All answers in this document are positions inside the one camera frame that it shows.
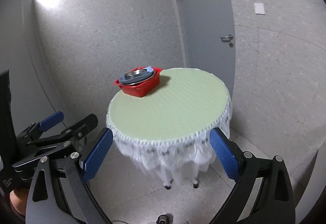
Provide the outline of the person's left hand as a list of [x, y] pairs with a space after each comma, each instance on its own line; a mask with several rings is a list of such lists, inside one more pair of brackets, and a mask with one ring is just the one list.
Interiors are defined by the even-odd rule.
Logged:
[[9, 197], [14, 209], [21, 215], [26, 215], [26, 205], [28, 200], [29, 190], [26, 188], [14, 189]]

